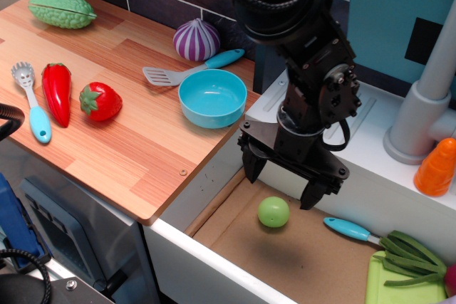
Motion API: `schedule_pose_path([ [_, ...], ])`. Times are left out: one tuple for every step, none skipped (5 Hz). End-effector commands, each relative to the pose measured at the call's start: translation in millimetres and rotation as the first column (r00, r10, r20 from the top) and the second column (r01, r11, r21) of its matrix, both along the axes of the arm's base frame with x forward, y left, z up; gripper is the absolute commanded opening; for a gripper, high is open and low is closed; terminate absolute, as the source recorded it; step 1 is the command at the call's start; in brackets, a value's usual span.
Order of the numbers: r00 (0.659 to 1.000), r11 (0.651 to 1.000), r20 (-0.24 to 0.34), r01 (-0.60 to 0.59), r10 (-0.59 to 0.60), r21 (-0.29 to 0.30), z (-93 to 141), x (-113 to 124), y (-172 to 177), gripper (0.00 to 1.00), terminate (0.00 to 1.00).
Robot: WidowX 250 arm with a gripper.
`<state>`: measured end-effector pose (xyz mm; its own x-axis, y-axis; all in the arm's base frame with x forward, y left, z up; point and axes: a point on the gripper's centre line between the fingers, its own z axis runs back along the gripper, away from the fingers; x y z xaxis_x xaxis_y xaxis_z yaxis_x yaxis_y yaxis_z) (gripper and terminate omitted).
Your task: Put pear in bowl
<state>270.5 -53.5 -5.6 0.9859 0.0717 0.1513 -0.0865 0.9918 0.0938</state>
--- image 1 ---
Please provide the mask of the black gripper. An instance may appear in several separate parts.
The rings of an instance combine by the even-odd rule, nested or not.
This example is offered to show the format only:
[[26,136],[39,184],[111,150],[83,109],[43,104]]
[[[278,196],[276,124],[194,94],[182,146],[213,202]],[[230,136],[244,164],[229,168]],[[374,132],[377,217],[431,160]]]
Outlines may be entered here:
[[305,179],[300,209],[310,210],[326,194],[339,190],[349,177],[348,168],[328,150],[321,138],[300,135],[278,123],[245,120],[240,125],[238,145],[247,179],[254,183],[265,164],[272,162]]

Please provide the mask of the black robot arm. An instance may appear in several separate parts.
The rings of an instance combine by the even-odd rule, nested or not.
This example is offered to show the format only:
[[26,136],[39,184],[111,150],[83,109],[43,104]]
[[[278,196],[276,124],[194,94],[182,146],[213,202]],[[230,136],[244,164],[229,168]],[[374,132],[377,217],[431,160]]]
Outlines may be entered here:
[[312,209],[323,196],[339,192],[349,171],[323,133],[347,119],[361,101],[354,69],[355,54],[331,15],[333,0],[233,0],[237,23],[255,43],[273,46],[284,59],[288,86],[276,122],[244,121],[238,143],[247,179],[257,180],[272,162],[306,181],[300,202]]

